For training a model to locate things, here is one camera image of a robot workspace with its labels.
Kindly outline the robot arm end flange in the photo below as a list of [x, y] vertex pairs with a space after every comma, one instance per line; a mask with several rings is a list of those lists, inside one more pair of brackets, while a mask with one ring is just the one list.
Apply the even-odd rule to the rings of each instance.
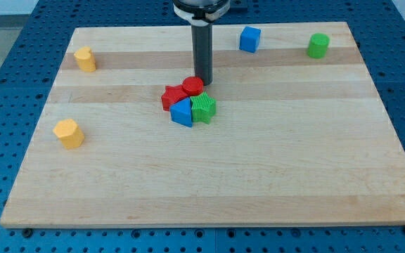
[[172, 3], [180, 18], [198, 27], [220, 19], [231, 7], [229, 0], [173, 0]]

